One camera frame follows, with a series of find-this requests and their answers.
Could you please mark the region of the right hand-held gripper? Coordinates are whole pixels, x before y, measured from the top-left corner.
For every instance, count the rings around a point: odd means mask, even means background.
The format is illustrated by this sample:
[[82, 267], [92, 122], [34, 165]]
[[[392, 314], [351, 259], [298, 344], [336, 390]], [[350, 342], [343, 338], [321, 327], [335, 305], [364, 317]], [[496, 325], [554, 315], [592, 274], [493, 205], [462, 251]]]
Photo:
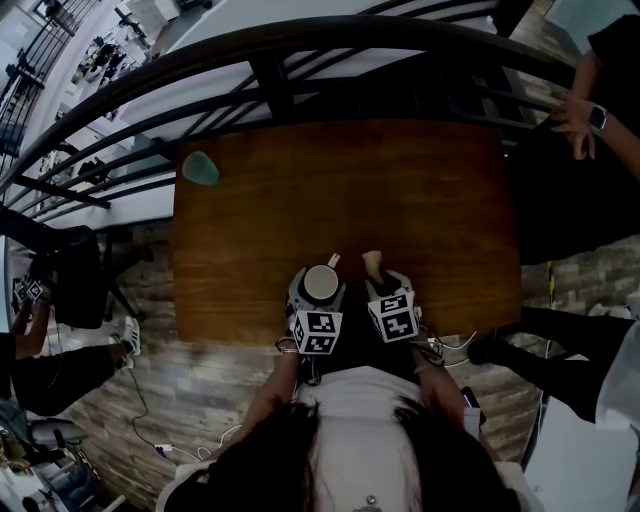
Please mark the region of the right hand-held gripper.
[[383, 272], [383, 284], [365, 280], [368, 313], [385, 343], [415, 338], [419, 333], [421, 309], [415, 305], [415, 291], [408, 277]]

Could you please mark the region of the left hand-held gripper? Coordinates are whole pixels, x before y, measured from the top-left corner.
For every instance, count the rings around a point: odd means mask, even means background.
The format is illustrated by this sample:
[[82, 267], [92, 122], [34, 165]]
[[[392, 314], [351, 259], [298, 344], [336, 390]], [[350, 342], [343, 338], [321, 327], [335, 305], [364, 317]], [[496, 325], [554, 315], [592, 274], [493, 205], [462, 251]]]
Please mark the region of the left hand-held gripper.
[[[305, 302], [304, 276], [307, 268], [300, 269], [290, 283], [288, 331], [298, 352], [306, 356], [331, 355], [340, 336], [343, 314]], [[335, 296], [335, 305], [342, 304], [346, 284], [342, 283]]]

